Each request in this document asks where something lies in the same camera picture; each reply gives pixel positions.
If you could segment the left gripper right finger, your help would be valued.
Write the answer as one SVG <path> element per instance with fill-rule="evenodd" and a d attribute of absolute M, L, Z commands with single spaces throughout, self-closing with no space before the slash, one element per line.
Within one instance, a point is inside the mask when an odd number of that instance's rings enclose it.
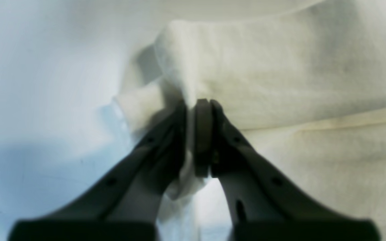
<path fill-rule="evenodd" d="M 329 209 L 262 157 L 216 100 L 195 111 L 197 177 L 217 178 L 232 221 L 230 241 L 380 241 L 376 225 Z"/>

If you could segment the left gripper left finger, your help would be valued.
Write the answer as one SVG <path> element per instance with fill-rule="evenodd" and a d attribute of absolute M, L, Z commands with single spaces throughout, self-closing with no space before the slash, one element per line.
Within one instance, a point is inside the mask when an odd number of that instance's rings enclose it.
<path fill-rule="evenodd" d="M 167 187 L 185 158 L 186 105 L 159 122 L 84 194 L 63 208 L 18 221 L 10 241 L 156 241 Z"/>

